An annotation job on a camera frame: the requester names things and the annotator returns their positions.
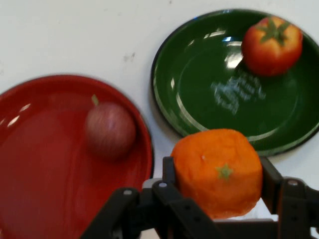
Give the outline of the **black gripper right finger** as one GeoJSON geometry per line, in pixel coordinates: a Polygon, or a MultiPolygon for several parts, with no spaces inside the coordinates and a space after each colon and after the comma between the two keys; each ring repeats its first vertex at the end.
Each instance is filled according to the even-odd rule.
{"type": "Polygon", "coordinates": [[[262,200],[278,215],[278,239],[312,239],[319,230],[319,192],[303,180],[283,177],[270,160],[260,157],[263,167],[262,200]]]}

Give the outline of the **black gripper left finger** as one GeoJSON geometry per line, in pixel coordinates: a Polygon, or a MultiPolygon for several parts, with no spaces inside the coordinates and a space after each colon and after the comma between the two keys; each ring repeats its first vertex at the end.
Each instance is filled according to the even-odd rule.
{"type": "Polygon", "coordinates": [[[155,229],[162,239],[215,239],[217,227],[174,186],[172,157],[163,158],[163,177],[141,192],[119,188],[81,235],[83,239],[136,239],[155,229]]]}

